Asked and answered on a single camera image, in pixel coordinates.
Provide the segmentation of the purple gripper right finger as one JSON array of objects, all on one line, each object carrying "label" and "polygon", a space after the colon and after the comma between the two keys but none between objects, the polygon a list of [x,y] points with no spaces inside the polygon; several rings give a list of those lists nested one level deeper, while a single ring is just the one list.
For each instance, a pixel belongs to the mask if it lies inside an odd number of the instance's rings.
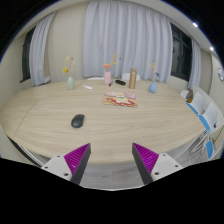
[{"label": "purple gripper right finger", "polygon": [[132,144],[132,154],[145,185],[182,169],[167,153],[157,154],[137,143]]}]

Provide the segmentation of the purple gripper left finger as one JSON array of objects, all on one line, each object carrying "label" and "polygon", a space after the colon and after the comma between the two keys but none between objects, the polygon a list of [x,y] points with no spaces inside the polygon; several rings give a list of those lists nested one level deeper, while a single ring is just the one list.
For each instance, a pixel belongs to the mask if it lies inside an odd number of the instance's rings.
[{"label": "purple gripper left finger", "polygon": [[56,155],[42,169],[79,185],[91,154],[91,145],[85,144],[66,155]]}]

